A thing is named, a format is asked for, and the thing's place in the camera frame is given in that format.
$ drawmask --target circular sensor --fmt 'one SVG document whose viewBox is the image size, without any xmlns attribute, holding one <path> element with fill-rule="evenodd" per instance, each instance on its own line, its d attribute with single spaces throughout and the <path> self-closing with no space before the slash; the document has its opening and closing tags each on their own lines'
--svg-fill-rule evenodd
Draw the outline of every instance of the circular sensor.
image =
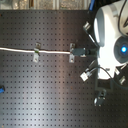
<svg viewBox="0 0 128 128">
<path fill-rule="evenodd" d="M 121 48 L 121 52 L 126 53 L 126 51 L 127 51 L 127 47 L 123 46 L 123 47 Z"/>
</svg>

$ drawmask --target perforated metal surface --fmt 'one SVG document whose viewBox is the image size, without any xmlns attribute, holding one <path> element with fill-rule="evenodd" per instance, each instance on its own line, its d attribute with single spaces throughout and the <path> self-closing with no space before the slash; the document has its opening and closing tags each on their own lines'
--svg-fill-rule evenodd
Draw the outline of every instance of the perforated metal surface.
<svg viewBox="0 0 128 128">
<path fill-rule="evenodd" d="M 94 48 L 82 26 L 86 11 L 0 11 L 0 46 L 69 51 Z M 4 128 L 126 128 L 128 92 L 115 89 L 102 107 L 94 107 L 94 77 L 85 83 L 79 77 L 95 58 L 0 51 L 0 127 Z"/>
</svg>

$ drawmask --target white robot part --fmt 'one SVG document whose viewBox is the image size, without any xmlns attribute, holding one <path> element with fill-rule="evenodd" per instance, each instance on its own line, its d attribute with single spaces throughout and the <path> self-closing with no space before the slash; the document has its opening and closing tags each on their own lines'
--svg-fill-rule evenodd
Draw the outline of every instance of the white robot part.
<svg viewBox="0 0 128 128">
<path fill-rule="evenodd" d="M 116 66 L 125 64 L 118 61 L 114 53 L 115 43 L 122 36 L 118 29 L 118 16 L 123 4 L 124 0 L 100 8 L 94 20 L 94 33 L 100 46 L 98 65 L 106 69 L 111 77 L 114 77 Z M 99 69 L 98 79 L 109 78 L 106 72 Z"/>
</svg>

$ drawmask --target white wire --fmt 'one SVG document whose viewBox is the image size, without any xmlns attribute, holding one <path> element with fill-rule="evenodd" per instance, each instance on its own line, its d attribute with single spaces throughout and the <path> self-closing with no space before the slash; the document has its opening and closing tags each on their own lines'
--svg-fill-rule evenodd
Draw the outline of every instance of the white wire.
<svg viewBox="0 0 128 128">
<path fill-rule="evenodd" d="M 11 52 L 24 52 L 24 53 L 34 53 L 34 50 L 21 50 L 21 49 L 11 49 L 11 48 L 2 48 L 0 47 L 0 50 L 4 51 L 11 51 Z M 70 54 L 70 52 L 63 52 L 63 51 L 45 51 L 45 50 L 39 50 L 39 53 L 53 53 L 53 54 Z"/>
</svg>

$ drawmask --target cable clip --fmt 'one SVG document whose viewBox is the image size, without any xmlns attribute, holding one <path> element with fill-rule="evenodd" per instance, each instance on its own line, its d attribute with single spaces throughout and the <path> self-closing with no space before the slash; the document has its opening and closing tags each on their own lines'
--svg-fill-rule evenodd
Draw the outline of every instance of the cable clip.
<svg viewBox="0 0 128 128">
<path fill-rule="evenodd" d="M 39 49 L 41 48 L 40 43 L 36 43 L 36 48 L 34 48 L 34 56 L 33 56 L 33 62 L 38 63 L 39 61 Z"/>
</svg>

